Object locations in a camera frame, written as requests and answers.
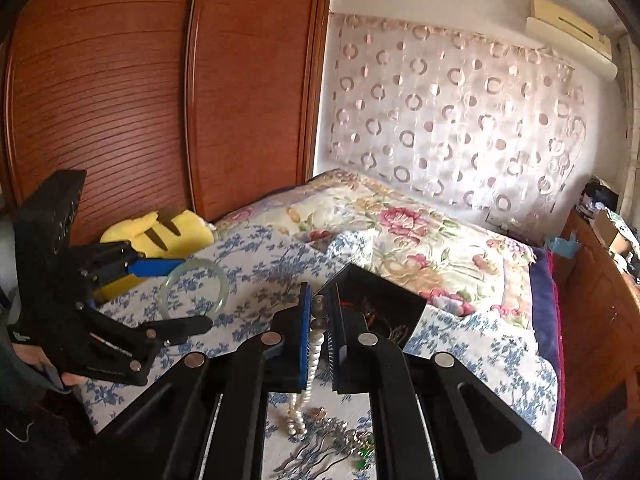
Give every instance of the wardrobe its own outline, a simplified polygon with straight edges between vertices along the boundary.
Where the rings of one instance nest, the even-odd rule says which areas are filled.
[[[214,220],[310,176],[326,0],[28,0],[2,41],[0,185],[88,171],[72,243]]]

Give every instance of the wooden desk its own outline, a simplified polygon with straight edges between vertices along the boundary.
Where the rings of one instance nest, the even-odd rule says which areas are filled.
[[[621,273],[591,226],[571,211],[562,230],[576,231],[582,247],[559,302],[566,380],[566,421],[571,424],[621,383],[628,391],[629,422],[640,413],[640,290]]]

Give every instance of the human hand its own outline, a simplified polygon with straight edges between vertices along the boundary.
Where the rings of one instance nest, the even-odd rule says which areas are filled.
[[[50,365],[51,361],[45,355],[44,350],[39,346],[31,346],[31,345],[21,345],[17,343],[13,343],[15,354],[28,365],[33,366],[37,370],[43,372],[44,365]],[[63,372],[60,375],[60,380],[66,386],[75,386],[76,384],[82,384],[86,381],[86,377],[82,377],[75,374],[69,374],[67,372]]]

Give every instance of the white and blue floral fabric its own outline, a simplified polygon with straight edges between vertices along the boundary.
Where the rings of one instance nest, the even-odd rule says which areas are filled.
[[[344,265],[340,258],[327,258],[308,245],[263,226],[238,230],[197,256],[215,261],[226,272],[230,283],[228,301],[215,316],[209,332],[160,352],[149,374],[149,384],[190,351],[199,350],[210,357],[234,351],[249,337],[267,330],[275,312],[297,303],[301,282],[309,282],[313,290],[318,290]],[[206,270],[183,277],[172,290],[172,316],[206,314],[216,297],[213,281]],[[130,326],[159,319],[161,282],[147,280],[105,305],[102,311]],[[427,306],[405,351],[424,357],[437,351],[451,352],[549,440],[556,411],[557,379],[549,362],[536,354],[534,342],[525,334],[527,331],[509,325],[493,311],[459,318]],[[139,386],[87,381],[81,387],[81,395],[95,430],[100,431],[144,390]],[[349,428],[370,428],[368,397],[332,392],[329,371],[324,366],[319,369],[308,407],[319,406],[324,406],[330,416],[346,421]],[[264,478],[277,478],[273,469],[296,449],[286,432],[285,415],[286,394],[271,394]],[[318,480],[375,478],[373,468],[357,471],[354,462],[355,459],[345,460]]]

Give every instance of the yellow plush toy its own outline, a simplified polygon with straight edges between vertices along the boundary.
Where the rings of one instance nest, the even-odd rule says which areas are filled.
[[[100,243],[128,240],[131,246],[147,258],[186,258],[215,240],[214,234],[202,218],[192,211],[160,210],[140,218],[124,220],[108,228]],[[125,276],[101,289],[107,300],[127,292],[143,278]]]

